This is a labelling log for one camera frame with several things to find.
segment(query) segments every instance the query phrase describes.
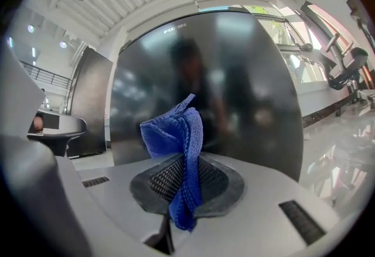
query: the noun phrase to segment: railing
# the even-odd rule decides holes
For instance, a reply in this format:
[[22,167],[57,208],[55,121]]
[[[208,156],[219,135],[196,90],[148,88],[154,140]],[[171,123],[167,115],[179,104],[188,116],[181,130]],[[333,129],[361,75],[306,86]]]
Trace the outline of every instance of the railing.
[[44,83],[62,87],[67,90],[71,86],[71,79],[69,78],[66,78],[57,74],[53,74],[46,70],[42,70],[41,68],[32,66],[31,64],[25,63],[23,61],[20,61],[20,63],[21,65],[23,65],[23,68],[26,70],[26,72],[28,72],[30,77],[34,80],[38,80]]

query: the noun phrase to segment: blue cloth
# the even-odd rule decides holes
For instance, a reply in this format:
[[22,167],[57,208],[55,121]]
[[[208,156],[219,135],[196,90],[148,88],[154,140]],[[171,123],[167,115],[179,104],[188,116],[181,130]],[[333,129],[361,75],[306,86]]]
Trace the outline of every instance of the blue cloth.
[[195,224],[194,210],[202,204],[198,157],[203,143],[203,125],[196,109],[187,108],[194,97],[190,94],[169,112],[141,124],[142,137],[152,158],[184,154],[183,182],[169,205],[169,213],[176,227],[189,231]]

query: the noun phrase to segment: vent slot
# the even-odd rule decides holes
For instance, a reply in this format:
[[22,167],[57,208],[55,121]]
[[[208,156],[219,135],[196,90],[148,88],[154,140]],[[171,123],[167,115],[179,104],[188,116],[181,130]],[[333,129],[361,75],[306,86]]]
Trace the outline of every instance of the vent slot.
[[307,245],[314,243],[325,235],[323,229],[296,201],[284,202],[279,206]]
[[86,181],[82,181],[82,184],[84,187],[91,187],[95,186],[104,182],[110,181],[107,177],[99,177],[99,178],[94,178]]

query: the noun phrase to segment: glossy floor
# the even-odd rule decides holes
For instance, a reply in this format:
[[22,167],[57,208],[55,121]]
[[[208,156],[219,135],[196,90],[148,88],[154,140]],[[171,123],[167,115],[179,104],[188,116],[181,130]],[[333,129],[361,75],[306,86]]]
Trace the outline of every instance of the glossy floor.
[[[360,211],[375,179],[375,112],[348,105],[304,129],[300,184],[330,204],[342,218]],[[111,152],[73,159],[77,170],[113,166]]]

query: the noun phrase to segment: gym equipment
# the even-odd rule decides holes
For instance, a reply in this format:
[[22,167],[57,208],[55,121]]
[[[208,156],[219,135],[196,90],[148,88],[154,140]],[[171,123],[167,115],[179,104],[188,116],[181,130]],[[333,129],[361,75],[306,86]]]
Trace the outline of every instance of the gym equipment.
[[[354,99],[368,101],[370,110],[375,111],[375,91],[374,90],[360,90],[358,88],[359,70],[366,65],[368,54],[361,48],[352,48],[353,42],[349,43],[347,48],[341,53],[340,58],[336,58],[336,63],[329,59],[325,53],[328,53],[333,45],[337,42],[340,34],[336,33],[329,41],[325,52],[315,50],[310,44],[303,46],[296,46],[297,51],[307,58],[319,63],[325,71],[328,84],[334,90],[341,90],[343,87],[349,87],[350,92],[355,93]],[[340,116],[341,111],[336,111],[336,116]]]
[[190,15],[121,49],[111,96],[115,165],[149,159],[140,123],[190,93],[203,122],[202,151],[298,181],[303,133],[296,91],[276,45],[248,12]]

